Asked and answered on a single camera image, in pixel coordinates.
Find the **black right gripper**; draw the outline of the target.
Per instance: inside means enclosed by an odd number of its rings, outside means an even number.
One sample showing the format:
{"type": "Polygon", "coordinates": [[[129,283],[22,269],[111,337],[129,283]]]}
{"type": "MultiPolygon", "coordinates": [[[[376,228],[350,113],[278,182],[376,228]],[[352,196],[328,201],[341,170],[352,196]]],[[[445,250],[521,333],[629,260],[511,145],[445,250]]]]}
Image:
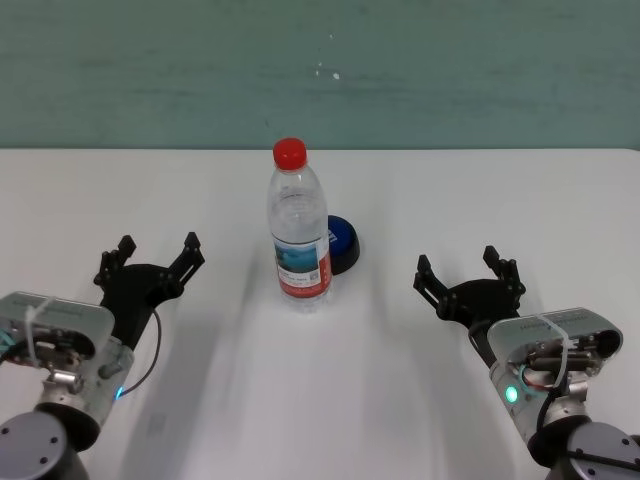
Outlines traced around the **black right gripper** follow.
{"type": "Polygon", "coordinates": [[[468,339],[483,361],[495,361],[489,345],[489,328],[500,320],[519,316],[520,298],[526,292],[515,259],[501,258],[487,245],[483,253],[487,267],[499,280],[471,280],[447,287],[434,274],[426,255],[418,258],[413,288],[435,309],[437,316],[467,329],[468,339]]]}

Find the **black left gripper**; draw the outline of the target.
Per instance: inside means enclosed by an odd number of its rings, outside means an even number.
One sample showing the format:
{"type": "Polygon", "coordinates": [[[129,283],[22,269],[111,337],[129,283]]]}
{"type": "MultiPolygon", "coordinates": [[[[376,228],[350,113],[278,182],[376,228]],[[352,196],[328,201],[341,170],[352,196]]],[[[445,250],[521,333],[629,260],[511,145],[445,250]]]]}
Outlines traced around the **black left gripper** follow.
{"type": "Polygon", "coordinates": [[[100,305],[114,316],[111,335],[131,350],[136,348],[153,311],[182,295],[186,283],[205,263],[195,232],[187,234],[182,252],[168,268],[125,266],[135,250],[133,238],[124,235],[115,249],[102,253],[93,280],[103,293],[100,305]]]}

